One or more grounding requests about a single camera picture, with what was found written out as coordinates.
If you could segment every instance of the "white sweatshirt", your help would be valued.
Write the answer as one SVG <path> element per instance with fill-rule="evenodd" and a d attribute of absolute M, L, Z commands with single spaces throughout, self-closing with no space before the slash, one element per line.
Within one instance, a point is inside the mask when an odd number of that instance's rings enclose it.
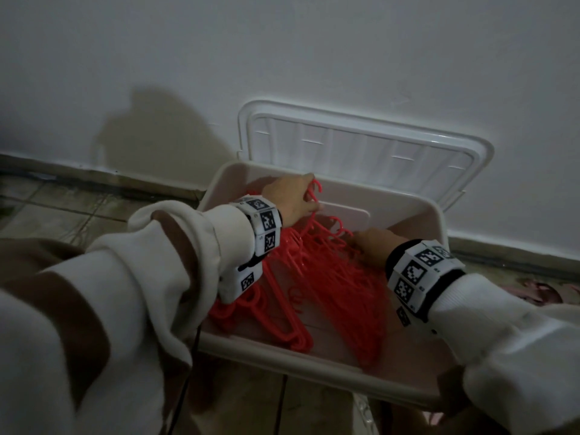
<path fill-rule="evenodd" d="M 4 283 L 0 433 L 166 431 L 219 274 L 250 260 L 253 232 L 232 206 L 175 201 L 135 212 L 128 230 Z M 466 366 L 469 399 L 512 433 L 580 417 L 577 307 L 533 307 L 474 274 L 443 292 L 429 321 Z"/>

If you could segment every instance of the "white wall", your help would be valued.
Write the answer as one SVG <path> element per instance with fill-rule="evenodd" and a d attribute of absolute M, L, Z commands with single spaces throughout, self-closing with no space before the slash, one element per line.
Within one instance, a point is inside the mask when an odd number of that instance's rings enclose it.
<path fill-rule="evenodd" d="M 580 258 L 580 0 L 0 0 L 1 151 L 205 186 L 274 98 L 488 139 L 455 235 Z"/>

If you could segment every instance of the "storage box lid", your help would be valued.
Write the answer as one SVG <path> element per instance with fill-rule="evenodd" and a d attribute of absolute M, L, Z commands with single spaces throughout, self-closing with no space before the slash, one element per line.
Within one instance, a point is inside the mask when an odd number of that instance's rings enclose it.
<path fill-rule="evenodd" d="M 238 120 L 241 160 L 411 192 L 444 210 L 493 156 L 479 138 L 278 102 L 249 102 Z"/>

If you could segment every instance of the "tile baseboard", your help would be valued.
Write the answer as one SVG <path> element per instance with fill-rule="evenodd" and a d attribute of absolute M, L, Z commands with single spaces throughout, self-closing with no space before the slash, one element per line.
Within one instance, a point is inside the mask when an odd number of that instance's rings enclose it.
<path fill-rule="evenodd" d="M 21 175 L 23 172 L 28 172 L 33 175 L 46 175 L 48 177 L 40 178 L 47 180 L 58 177 L 60 182 L 68 182 L 69 184 L 77 184 L 76 182 L 91 182 L 100 184 L 105 189 L 107 187 L 113 189 L 126 189 L 127 191 L 143 192 L 150 195 L 163 195 L 165 197 L 175 197 L 188 201 L 200 201 L 205 194 L 205 191 L 200 191 L 198 189 L 176 188 L 104 171 L 79 169 L 4 154 L 0 154 L 0 172 L 15 175 Z"/>
<path fill-rule="evenodd" d="M 580 261 L 574 259 L 455 237 L 449 238 L 449 248 L 454 255 L 466 261 L 555 279 L 580 281 Z"/>

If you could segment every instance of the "white plastic storage box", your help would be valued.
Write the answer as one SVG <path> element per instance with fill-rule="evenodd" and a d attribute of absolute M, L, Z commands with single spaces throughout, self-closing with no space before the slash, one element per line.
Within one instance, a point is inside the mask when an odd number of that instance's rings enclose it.
<path fill-rule="evenodd" d="M 439 205 L 453 204 L 489 161 L 488 144 L 473 138 L 272 102 L 244 106 L 240 133 L 240 158 L 259 163 L 223 165 L 200 211 L 228 203 L 248 189 L 261 190 L 275 177 L 312 171 L 323 186 L 322 213 L 341 218 L 346 228 L 390 228 L 409 239 L 438 240 L 445 246 Z M 284 289 L 283 273 L 277 278 Z M 441 340 L 404 328 L 395 313 L 398 302 L 390 296 L 380 360 L 370 369 L 359 367 L 332 324 L 311 304 L 301 306 L 299 314 L 314 339 L 308 354 L 277 344 L 251 318 L 240 322 L 232 335 L 207 319 L 199 348 L 381 400 L 437 410 L 437 376 L 454 365 L 453 357 Z M 276 302 L 269 308 L 272 317 L 283 317 Z"/>

